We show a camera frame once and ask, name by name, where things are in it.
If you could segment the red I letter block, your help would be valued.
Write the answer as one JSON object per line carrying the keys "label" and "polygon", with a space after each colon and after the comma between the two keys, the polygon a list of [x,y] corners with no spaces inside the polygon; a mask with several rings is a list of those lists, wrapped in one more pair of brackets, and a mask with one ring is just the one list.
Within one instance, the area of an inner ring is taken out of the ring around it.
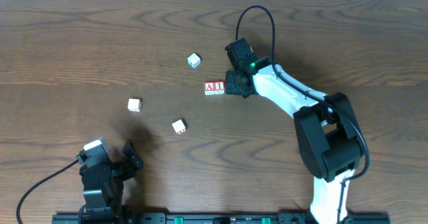
{"label": "red I letter block", "polygon": [[225,82],[216,81],[214,82],[215,94],[224,94],[225,93]]}

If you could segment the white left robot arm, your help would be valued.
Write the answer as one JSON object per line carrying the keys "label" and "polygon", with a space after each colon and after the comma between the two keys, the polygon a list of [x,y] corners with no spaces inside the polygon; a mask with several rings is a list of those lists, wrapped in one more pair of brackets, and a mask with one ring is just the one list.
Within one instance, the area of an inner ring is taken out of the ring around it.
{"label": "white left robot arm", "polygon": [[84,186],[86,212],[92,220],[117,219],[122,212],[123,182],[136,176],[143,162],[131,140],[123,157],[114,162],[102,137],[86,144],[76,159],[82,165],[79,174]]}

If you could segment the red A letter block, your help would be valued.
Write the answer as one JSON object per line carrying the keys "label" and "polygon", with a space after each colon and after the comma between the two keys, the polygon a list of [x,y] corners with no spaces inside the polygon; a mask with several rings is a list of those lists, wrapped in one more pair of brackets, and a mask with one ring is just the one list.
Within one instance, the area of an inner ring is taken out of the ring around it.
{"label": "red A letter block", "polygon": [[205,92],[205,95],[214,95],[215,94],[215,83],[214,82],[205,82],[204,83],[204,92]]}

